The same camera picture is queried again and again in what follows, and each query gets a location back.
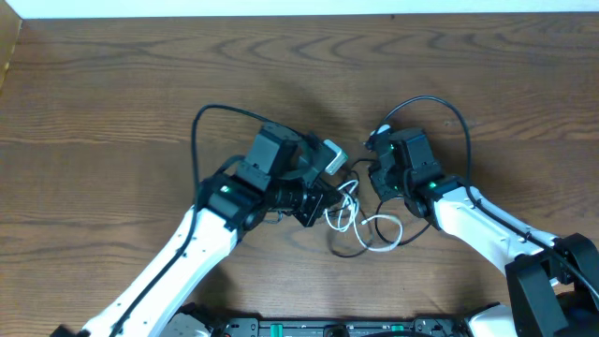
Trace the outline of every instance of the coiled white cable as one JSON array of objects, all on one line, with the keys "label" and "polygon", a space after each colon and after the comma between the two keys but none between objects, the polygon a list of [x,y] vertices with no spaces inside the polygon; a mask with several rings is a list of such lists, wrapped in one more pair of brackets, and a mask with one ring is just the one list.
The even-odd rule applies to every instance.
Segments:
[{"label": "coiled white cable", "polygon": [[400,227],[400,232],[397,235],[397,239],[392,244],[390,244],[388,246],[385,246],[385,247],[376,247],[376,248],[375,247],[370,247],[366,243],[364,243],[364,241],[362,240],[362,238],[359,236],[358,226],[356,226],[356,223],[354,223],[354,231],[356,231],[356,237],[358,237],[358,241],[360,242],[360,244],[362,245],[362,247],[367,248],[371,252],[377,252],[377,253],[390,252],[393,249],[395,249],[398,246],[398,244],[400,244],[400,242],[402,241],[402,235],[403,235],[402,221],[397,216],[387,215],[387,214],[375,214],[375,215],[369,217],[368,219],[362,220],[362,222],[360,224],[361,225],[366,225],[366,224],[368,224],[369,222],[371,222],[375,218],[387,219],[387,220],[395,223],[397,226],[399,226]]},{"label": "coiled white cable", "polygon": [[[329,209],[324,210],[325,219],[327,220],[327,223],[329,224],[329,226],[331,228],[333,228],[334,230],[340,231],[342,233],[345,233],[347,231],[347,229],[349,229],[353,225],[354,231],[356,232],[356,237],[358,238],[359,243],[364,248],[370,250],[371,252],[377,252],[377,253],[390,252],[391,250],[396,248],[398,246],[398,244],[400,244],[400,241],[402,240],[402,235],[403,235],[402,221],[397,216],[387,215],[387,214],[375,214],[367,219],[362,220],[362,222],[360,222],[360,224],[366,225],[375,218],[387,219],[400,227],[400,232],[398,233],[397,239],[392,244],[385,246],[385,247],[370,247],[370,246],[368,246],[364,242],[364,240],[362,240],[362,238],[359,236],[358,224],[356,223],[356,219],[358,218],[358,214],[359,214],[359,200],[356,197],[351,197],[351,194],[354,193],[354,191],[358,187],[359,181],[351,180],[346,183],[343,183],[339,187],[337,187],[337,190],[341,191],[344,188],[346,188],[347,186],[349,186],[350,184],[352,184],[350,189],[347,192],[343,193],[343,202],[342,202],[341,208],[339,210],[339,215],[337,217],[337,226],[334,226],[330,222]],[[348,217],[348,220],[347,220],[347,223],[345,224],[345,226],[342,226],[343,211],[345,209],[347,209],[349,211],[349,217]]]},{"label": "coiled white cable", "polygon": [[[358,217],[358,213],[359,213],[359,201],[356,198],[352,198],[351,194],[354,193],[354,191],[356,190],[356,188],[358,187],[359,181],[358,180],[351,180],[348,182],[343,183],[342,185],[340,185],[339,187],[337,187],[338,191],[343,190],[344,188],[346,188],[349,185],[353,185],[349,188],[349,191],[344,192],[343,193],[343,202],[341,204],[341,209],[339,210],[339,215],[337,217],[337,226],[334,226],[331,222],[330,222],[330,218],[329,218],[329,209],[325,209],[324,210],[324,214],[325,214],[325,219],[327,219],[327,223],[329,224],[329,226],[337,231],[340,231],[342,233],[345,233],[347,231],[347,229],[349,229],[349,227],[352,224],[356,223],[356,218]],[[343,219],[343,211],[345,210],[345,208],[347,208],[347,210],[349,211],[349,217],[347,220],[347,224],[345,224],[345,226],[341,226],[341,221]]]}]

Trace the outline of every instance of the wooden table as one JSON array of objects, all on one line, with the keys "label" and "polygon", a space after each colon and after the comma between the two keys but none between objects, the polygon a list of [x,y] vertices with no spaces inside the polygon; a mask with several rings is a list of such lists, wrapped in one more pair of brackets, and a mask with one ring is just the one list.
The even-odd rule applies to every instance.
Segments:
[{"label": "wooden table", "polygon": [[[129,286],[190,206],[190,125],[212,102],[313,130],[356,158],[394,105],[439,95],[466,116],[474,182],[492,201],[598,242],[598,73],[596,14],[27,21],[0,97],[0,335],[79,328]],[[393,124],[425,127],[446,170],[463,174],[448,110],[418,103]],[[204,174],[244,154],[258,128],[207,114]],[[423,226],[400,202],[385,209],[406,235]],[[332,256],[328,233],[261,225],[190,300],[265,317],[458,314],[509,300],[499,271],[436,230],[354,259]],[[358,249],[351,232],[337,239]]]}]

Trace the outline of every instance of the black cable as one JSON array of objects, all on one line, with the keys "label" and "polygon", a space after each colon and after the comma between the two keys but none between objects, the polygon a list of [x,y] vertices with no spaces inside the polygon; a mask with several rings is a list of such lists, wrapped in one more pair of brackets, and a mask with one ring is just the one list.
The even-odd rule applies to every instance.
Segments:
[{"label": "black cable", "polygon": [[453,113],[458,118],[458,120],[460,121],[461,128],[464,133],[464,138],[466,140],[466,176],[464,179],[464,184],[465,184],[466,194],[468,195],[468,198],[473,202],[475,207],[477,207],[481,212],[486,214],[491,219],[497,221],[501,225],[507,227],[508,229],[512,230],[514,233],[518,234],[524,240],[528,240],[528,241],[538,245],[539,247],[543,248],[553,258],[555,258],[556,260],[558,260],[558,262],[563,264],[566,269],[568,269],[570,272],[572,272],[576,276],[576,278],[582,284],[584,284],[589,289],[589,291],[591,291],[591,293],[594,295],[594,297],[596,299],[599,299],[599,292],[597,292],[597,287],[595,285],[591,284],[591,282],[589,281],[587,276],[582,271],[579,271],[578,269],[576,269],[576,267],[574,267],[572,264],[570,264],[565,258],[563,258],[560,254],[558,254],[556,251],[554,251],[551,247],[546,245],[544,242],[541,242],[538,239],[536,239],[536,237],[533,236],[533,234],[531,234],[531,232],[524,233],[523,231],[519,230],[518,228],[512,226],[511,224],[508,224],[504,219],[498,217],[493,212],[487,210],[482,205],[482,201],[480,199],[476,199],[473,196],[472,191],[470,189],[471,172],[472,172],[472,144],[471,144],[471,140],[470,140],[470,131],[468,130],[468,125],[466,124],[466,121],[464,120],[463,116],[461,115],[461,112],[456,107],[454,107],[451,103],[445,101],[442,98],[439,98],[439,97],[436,97],[433,95],[420,95],[420,96],[412,97],[412,98],[402,102],[397,107],[393,108],[393,110],[390,111],[387,114],[387,116],[385,116],[385,118],[383,118],[383,120],[381,120],[381,123],[379,124],[379,126],[376,127],[376,131],[378,131],[381,128],[381,126],[383,126],[383,123],[385,121],[387,121],[395,112],[397,112],[401,108],[404,108],[405,106],[407,106],[411,103],[414,103],[418,100],[431,100],[431,101],[440,103],[440,104],[446,106],[447,108],[449,108],[450,110],[452,110]]},{"label": "black cable", "polygon": [[376,159],[372,159],[372,158],[358,158],[356,159],[356,161],[354,161],[354,163],[351,166],[351,169],[353,169],[356,164],[358,163],[362,163],[362,162],[366,162],[366,163],[376,163],[377,160]]},{"label": "black cable", "polygon": [[[119,318],[119,320],[114,324],[114,327],[112,328],[112,332],[110,333],[110,337],[115,337],[121,331],[121,329],[123,328],[124,322],[131,316],[131,313],[133,312],[133,310],[138,306],[138,304],[141,302],[141,300],[143,300],[143,298],[150,292],[152,287],[156,283],[158,283],[158,281],[160,281],[162,276],[164,276],[164,274],[167,273],[167,271],[170,269],[170,267],[172,267],[172,265],[175,264],[175,262],[179,259],[179,257],[181,257],[183,255],[183,253],[185,252],[185,249],[189,245],[189,242],[191,241],[192,237],[194,236],[194,232],[196,231],[196,225],[197,225],[197,211],[196,210],[199,208],[199,166],[198,166],[198,162],[197,162],[197,145],[196,145],[197,122],[199,121],[199,118],[202,116],[202,114],[208,109],[222,109],[222,110],[234,111],[234,112],[237,112],[237,113],[240,113],[240,114],[252,117],[252,118],[256,118],[258,121],[261,121],[264,123],[271,122],[271,120],[269,120],[268,118],[262,117],[253,112],[234,108],[234,107],[229,107],[229,106],[225,106],[225,105],[220,105],[220,104],[206,105],[197,112],[196,118],[194,119],[194,122],[192,124],[192,129],[191,129],[191,157],[192,157],[192,165],[193,165],[193,179],[194,179],[194,190],[195,190],[194,200],[195,201],[194,201],[194,213],[193,213],[193,216],[191,219],[191,225],[189,227],[189,231],[187,232],[185,241],[183,242],[181,247],[177,250],[177,252],[172,257],[172,259],[162,268],[162,270],[160,270],[158,272],[158,274],[156,274],[156,276],[152,279],[152,281],[150,281],[150,283],[143,288],[143,290],[139,293],[139,295],[133,300],[133,302],[131,302],[129,307],[124,311],[123,315],[121,315],[121,318]],[[225,167],[225,169],[223,169],[223,171],[226,170],[227,164],[229,166],[233,165],[236,161],[238,161],[238,159],[239,158],[236,156],[229,158],[229,160],[227,162],[225,162],[225,164],[221,167],[221,169],[223,167]]]},{"label": "black cable", "polygon": [[[383,201],[379,202],[378,206],[376,207],[376,213],[375,213],[375,214],[379,214],[379,213],[381,212],[381,207],[383,206],[383,204],[384,204],[384,202],[383,202]],[[420,230],[418,233],[414,234],[414,235],[413,235],[411,238],[409,238],[409,239],[407,239],[407,240],[405,240],[405,241],[402,241],[402,242],[398,243],[398,245],[397,245],[397,246],[398,246],[398,247],[399,247],[399,246],[403,246],[403,245],[409,244],[410,242],[412,242],[412,241],[414,241],[414,240],[418,239],[418,237],[419,237],[420,235],[422,235],[422,234],[423,234],[425,231],[427,231],[427,229],[429,229],[429,227],[430,227],[430,226],[431,226],[431,223],[428,223],[428,224],[427,224],[426,226],[424,226],[424,227],[423,227],[423,228],[422,228],[422,229],[421,229],[421,230]],[[380,231],[380,229],[378,228],[378,218],[374,218],[374,230],[376,231],[376,234],[378,235],[378,237],[379,237],[379,238],[381,238],[381,240],[382,240],[382,241],[384,241],[385,243],[389,243],[389,244],[391,244],[391,243],[394,243],[393,241],[391,241],[391,240],[387,239],[387,238],[386,238],[386,237],[383,235],[383,233]]]},{"label": "black cable", "polygon": [[338,184],[336,187],[337,187],[337,188],[339,188],[339,187],[341,187],[341,185],[343,185],[344,183],[347,183],[347,180],[348,180],[348,178],[349,178],[349,175],[350,175],[350,174],[352,174],[352,173],[353,173],[353,174],[356,176],[356,180],[357,180],[357,181],[358,181],[358,183],[359,183],[359,174],[358,174],[358,172],[357,172],[357,171],[355,171],[354,169],[350,169],[350,170],[348,170],[348,171],[345,173],[345,175],[343,176],[343,181],[342,181],[341,183],[339,183],[339,184]]},{"label": "black cable", "polygon": [[[362,214],[362,217],[363,217],[364,219],[366,219],[366,218],[367,218],[367,216],[366,216],[366,213],[364,213],[364,211],[363,211],[363,210],[361,210],[361,209],[360,209],[360,210],[359,210],[359,212]],[[364,253],[368,252],[368,247],[370,247],[370,246],[373,244],[373,239],[374,239],[374,237],[373,237],[373,228],[370,226],[370,223],[369,223],[369,225],[368,225],[368,230],[369,230],[369,232],[370,232],[370,234],[371,234],[371,238],[370,238],[370,239],[369,239],[367,242],[365,242],[365,244],[366,244],[366,248],[362,248],[361,250],[357,251],[357,252],[356,252],[356,253],[354,253],[354,254],[345,255],[345,254],[341,254],[341,253],[337,252],[337,251],[336,251],[336,250],[333,248],[332,242],[331,242],[331,241],[328,241],[329,251],[330,251],[330,252],[331,252],[333,255],[335,255],[336,257],[341,257],[341,258],[354,258],[354,257],[361,256],[362,254],[364,254]]]},{"label": "black cable", "polygon": [[335,213],[337,213],[337,212],[340,212],[340,211],[345,211],[345,210],[347,210],[347,209],[349,208],[349,206],[351,206],[351,204],[345,205],[345,206],[343,206],[342,208],[338,208],[338,209],[336,209],[336,210],[330,210],[330,211],[329,211],[329,216],[331,216],[331,215],[335,215]]},{"label": "black cable", "polygon": [[408,175],[410,175],[410,172],[412,172],[413,170],[411,168],[406,168],[403,171],[403,195],[406,198],[412,198],[412,195],[410,194],[410,188],[408,186]]}]

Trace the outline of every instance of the black mount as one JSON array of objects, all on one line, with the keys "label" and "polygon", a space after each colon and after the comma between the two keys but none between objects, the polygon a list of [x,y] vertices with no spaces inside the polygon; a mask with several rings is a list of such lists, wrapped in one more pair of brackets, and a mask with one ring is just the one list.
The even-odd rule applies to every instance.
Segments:
[{"label": "black mount", "polygon": [[419,191],[423,187],[437,187],[436,182],[448,182],[441,165],[432,155],[424,130],[393,131],[387,127],[372,136],[368,146],[378,156],[378,161],[368,171],[374,192],[381,201],[403,197],[405,207],[415,217],[428,218],[432,207]]},{"label": "black mount", "polygon": [[235,174],[217,171],[202,181],[200,207],[225,218],[226,227],[237,229],[239,238],[267,212],[293,215],[311,227],[326,208],[341,201],[341,193],[320,178],[335,157],[313,134],[301,136],[264,123]]},{"label": "black mount", "polygon": [[[592,284],[599,283],[599,253],[594,244],[576,233],[555,241],[554,250],[565,257]],[[505,266],[514,323],[519,336],[598,336],[599,299],[547,251],[519,256]],[[574,291],[555,296],[551,279]]]}]

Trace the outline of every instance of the white wall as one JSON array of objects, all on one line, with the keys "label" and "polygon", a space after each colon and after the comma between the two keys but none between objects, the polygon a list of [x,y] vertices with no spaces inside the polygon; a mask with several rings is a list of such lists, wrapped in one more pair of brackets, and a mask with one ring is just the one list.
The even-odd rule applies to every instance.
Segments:
[{"label": "white wall", "polygon": [[7,0],[24,19],[599,11],[599,0]]}]

